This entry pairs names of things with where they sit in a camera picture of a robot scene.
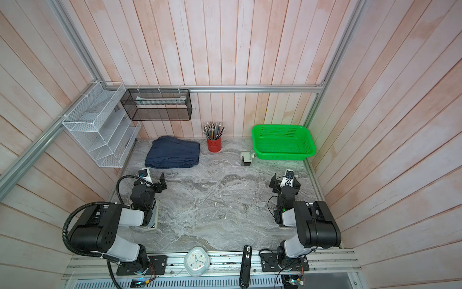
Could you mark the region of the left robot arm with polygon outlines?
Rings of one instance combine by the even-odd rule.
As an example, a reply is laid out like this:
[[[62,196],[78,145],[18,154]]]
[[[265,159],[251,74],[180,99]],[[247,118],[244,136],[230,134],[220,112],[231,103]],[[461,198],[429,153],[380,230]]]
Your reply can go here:
[[[122,200],[84,204],[70,214],[62,230],[62,240],[69,251],[106,260],[116,288],[120,285],[112,270],[113,264],[118,266],[118,275],[147,276],[138,286],[148,285],[163,275],[167,265],[167,256],[149,255],[144,245],[132,243],[117,233],[123,226],[154,230],[158,225],[159,206],[155,196],[167,189],[165,177],[161,175],[154,183],[148,169],[142,169],[131,178],[135,181],[131,205]]]

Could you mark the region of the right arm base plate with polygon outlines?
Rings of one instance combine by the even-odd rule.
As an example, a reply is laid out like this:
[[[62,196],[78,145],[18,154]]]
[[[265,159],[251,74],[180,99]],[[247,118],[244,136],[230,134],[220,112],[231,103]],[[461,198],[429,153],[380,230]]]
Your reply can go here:
[[[263,272],[307,272],[310,270],[308,260],[305,255],[297,258],[288,258],[283,254],[272,251],[260,252],[261,267]]]

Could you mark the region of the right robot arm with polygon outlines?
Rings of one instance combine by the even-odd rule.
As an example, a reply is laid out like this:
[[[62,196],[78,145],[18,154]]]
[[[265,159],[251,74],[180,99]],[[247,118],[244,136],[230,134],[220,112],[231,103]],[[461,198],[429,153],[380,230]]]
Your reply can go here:
[[[259,254],[264,272],[308,269],[308,264],[302,260],[304,256],[320,248],[340,246],[340,229],[327,203],[296,200],[301,184],[293,171],[287,170],[282,177],[274,175],[269,188],[276,199],[275,209],[268,210],[275,223],[295,228],[297,234],[282,241],[275,252],[269,250]]]

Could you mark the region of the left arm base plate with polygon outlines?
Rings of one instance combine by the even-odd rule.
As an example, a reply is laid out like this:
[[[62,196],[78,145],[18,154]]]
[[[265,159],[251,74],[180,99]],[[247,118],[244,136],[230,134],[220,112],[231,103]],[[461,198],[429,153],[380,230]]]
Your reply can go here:
[[[117,276],[129,275],[163,275],[167,266],[167,255],[147,255],[133,262],[122,262]]]

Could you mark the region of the dark blue denim trousers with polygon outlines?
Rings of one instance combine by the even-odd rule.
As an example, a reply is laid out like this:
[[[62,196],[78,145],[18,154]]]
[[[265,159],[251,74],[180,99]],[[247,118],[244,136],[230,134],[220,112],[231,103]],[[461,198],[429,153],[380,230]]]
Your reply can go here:
[[[191,168],[199,163],[200,143],[162,136],[152,142],[145,166],[154,169]]]

